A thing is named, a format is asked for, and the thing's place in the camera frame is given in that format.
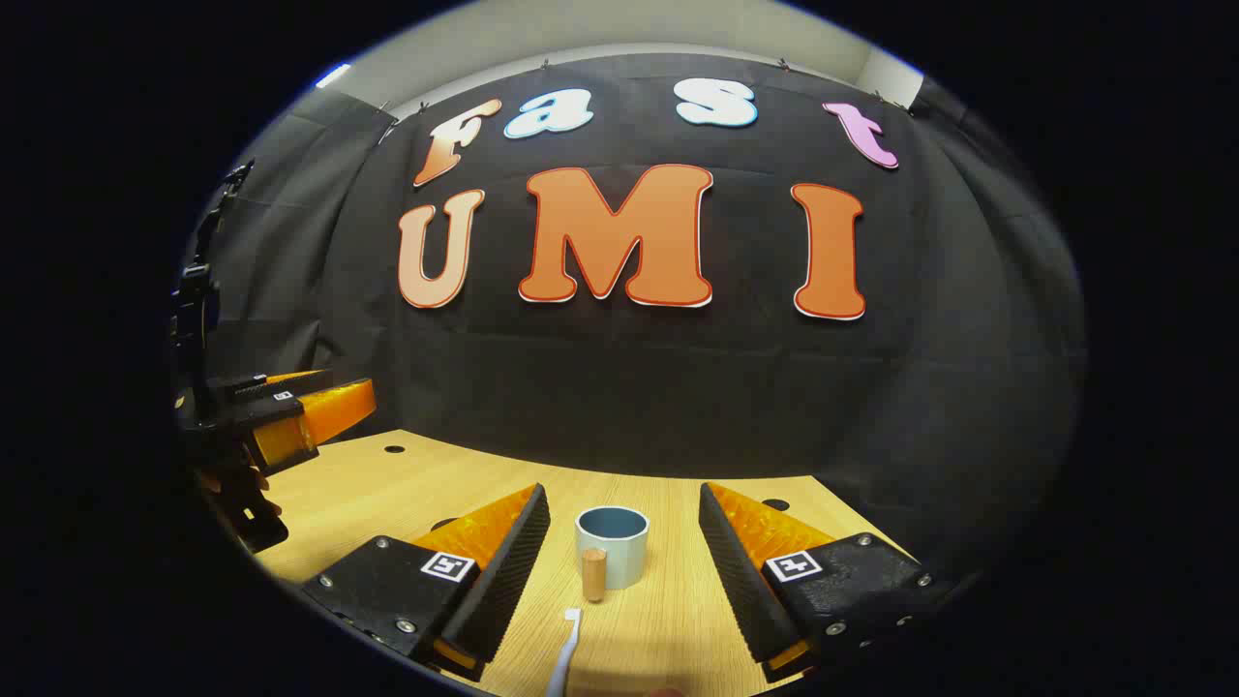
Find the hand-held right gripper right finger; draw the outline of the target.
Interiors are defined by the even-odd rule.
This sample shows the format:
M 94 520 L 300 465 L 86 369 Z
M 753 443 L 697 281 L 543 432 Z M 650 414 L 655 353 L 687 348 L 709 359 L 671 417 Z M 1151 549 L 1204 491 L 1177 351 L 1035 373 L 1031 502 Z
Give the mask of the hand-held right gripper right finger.
M 698 521 L 769 682 L 854 664 L 952 595 L 947 577 L 877 534 L 833 537 L 717 482 L 701 485 Z

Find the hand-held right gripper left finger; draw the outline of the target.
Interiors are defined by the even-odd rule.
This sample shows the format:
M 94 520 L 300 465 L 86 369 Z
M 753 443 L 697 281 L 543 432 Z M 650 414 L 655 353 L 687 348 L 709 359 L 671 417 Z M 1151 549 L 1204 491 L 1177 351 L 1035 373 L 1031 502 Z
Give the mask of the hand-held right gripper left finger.
M 479 681 L 553 522 L 532 484 L 420 535 L 375 535 L 300 586 L 336 621 L 408 661 Z

